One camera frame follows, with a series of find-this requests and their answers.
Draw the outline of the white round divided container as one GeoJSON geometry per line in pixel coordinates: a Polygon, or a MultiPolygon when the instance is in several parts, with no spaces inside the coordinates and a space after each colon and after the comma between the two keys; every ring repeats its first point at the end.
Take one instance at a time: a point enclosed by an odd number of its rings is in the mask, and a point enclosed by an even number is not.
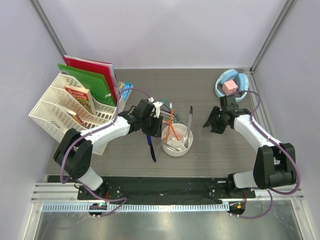
{"type": "MultiPolygon", "coordinates": [[[[191,149],[191,146],[193,144],[194,136],[192,131],[190,131],[189,134],[189,141],[188,141],[188,148],[185,148],[185,140],[186,140],[186,132],[187,132],[187,126],[181,123],[173,123],[173,128],[175,129],[177,135],[181,140],[177,140],[174,134],[171,132],[169,134],[167,144],[171,145],[174,148],[181,149],[181,151],[173,151],[166,146],[162,145],[163,150],[171,157],[182,157],[185,154],[189,152],[191,149]]],[[[161,139],[166,137],[166,133],[168,130],[168,126],[164,128],[164,130],[161,133],[161,139]]]]}

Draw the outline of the orange chopstick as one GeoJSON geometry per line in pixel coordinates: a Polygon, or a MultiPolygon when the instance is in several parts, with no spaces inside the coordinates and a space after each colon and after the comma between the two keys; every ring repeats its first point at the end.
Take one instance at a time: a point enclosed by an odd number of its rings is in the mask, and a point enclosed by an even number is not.
{"type": "Polygon", "coordinates": [[[165,142],[167,143],[168,141],[168,138],[169,138],[169,135],[170,135],[170,130],[171,130],[171,126],[172,126],[172,120],[173,120],[173,114],[174,114],[174,110],[171,109],[171,114],[170,114],[170,118],[169,118],[169,121],[171,122],[171,124],[168,124],[168,129],[167,129],[167,133],[166,133],[166,136],[165,136],[165,142]]]}

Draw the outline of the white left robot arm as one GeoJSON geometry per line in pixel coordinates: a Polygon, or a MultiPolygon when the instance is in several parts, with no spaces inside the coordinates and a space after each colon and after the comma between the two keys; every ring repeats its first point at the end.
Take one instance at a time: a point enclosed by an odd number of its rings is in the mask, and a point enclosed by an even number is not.
{"type": "Polygon", "coordinates": [[[162,134],[162,105],[161,101],[142,99],[129,111],[118,113],[112,121],[83,131],[69,129],[53,155],[54,161],[63,173],[87,186],[93,198],[102,199],[107,188],[91,167],[93,152],[116,138],[137,131],[159,138],[162,134]]]}

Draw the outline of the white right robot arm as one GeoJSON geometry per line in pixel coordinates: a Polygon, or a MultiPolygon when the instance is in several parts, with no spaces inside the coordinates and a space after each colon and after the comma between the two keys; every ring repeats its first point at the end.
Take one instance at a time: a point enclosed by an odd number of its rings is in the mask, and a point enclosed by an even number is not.
{"type": "Polygon", "coordinates": [[[220,107],[214,106],[204,128],[223,134],[229,126],[240,133],[256,151],[253,170],[231,173],[226,184],[226,193],[233,198],[243,193],[244,188],[274,189],[298,183],[295,169],[295,148],[282,143],[265,131],[246,108],[240,108],[234,95],[219,98],[220,107]]]}

